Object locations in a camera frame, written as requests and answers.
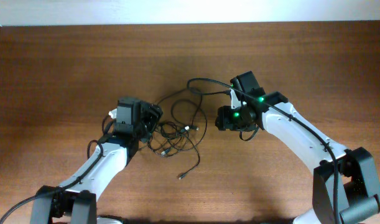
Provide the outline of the black cable white plug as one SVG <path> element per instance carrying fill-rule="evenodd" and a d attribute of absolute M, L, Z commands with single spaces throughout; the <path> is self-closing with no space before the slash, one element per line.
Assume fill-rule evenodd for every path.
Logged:
<path fill-rule="evenodd" d="M 153 146 L 154 135 L 147 141 L 146 146 L 160 157 L 172 157 L 180 152 L 194 150 L 198 152 L 197 143 L 190 139 L 190 130 L 198 131 L 196 126 L 179 126 L 172 121 L 159 123 L 154 132 L 159 134 L 164 140 L 158 146 Z"/>

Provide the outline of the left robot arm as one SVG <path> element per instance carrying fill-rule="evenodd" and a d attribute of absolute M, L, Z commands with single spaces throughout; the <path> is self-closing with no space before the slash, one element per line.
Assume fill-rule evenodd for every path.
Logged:
<path fill-rule="evenodd" d="M 57 187 L 43 186 L 35 195 L 31 223 L 52 223 L 69 216 L 71 223 L 125 223 L 113 215 L 98 215 L 96 203 L 112 179 L 134 157 L 140 142 L 146 142 L 162 117 L 160 106 L 132 97 L 118 100 L 109 112 L 113 131 L 96 140 L 94 153 Z"/>

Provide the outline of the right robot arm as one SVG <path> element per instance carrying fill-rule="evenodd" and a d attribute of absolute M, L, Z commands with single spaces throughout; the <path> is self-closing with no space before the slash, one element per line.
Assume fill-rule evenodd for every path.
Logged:
<path fill-rule="evenodd" d="M 365 148 L 348 149 L 298 113 L 278 91 L 267 94 L 253 72 L 231 79 L 231 104 L 218 109 L 220 131 L 264 130 L 283 142 L 313 175 L 312 208 L 293 223 L 361 223 L 380 213 L 380 181 Z"/>

